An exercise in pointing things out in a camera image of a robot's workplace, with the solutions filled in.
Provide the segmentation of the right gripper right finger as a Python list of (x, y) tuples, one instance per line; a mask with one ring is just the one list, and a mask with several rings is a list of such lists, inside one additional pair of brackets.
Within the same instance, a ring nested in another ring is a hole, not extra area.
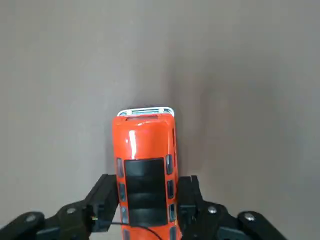
[(203, 199), (196, 175), (177, 183), (177, 221), (183, 240), (285, 240), (261, 213), (245, 210), (232, 216), (219, 203)]

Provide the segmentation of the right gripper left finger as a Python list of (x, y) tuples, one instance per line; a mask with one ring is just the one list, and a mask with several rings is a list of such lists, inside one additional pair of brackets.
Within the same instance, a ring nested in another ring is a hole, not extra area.
[(46, 218), (40, 211), (25, 212), (0, 228), (2, 240), (88, 240), (107, 232), (118, 207), (116, 175), (103, 174), (88, 195), (61, 207)]

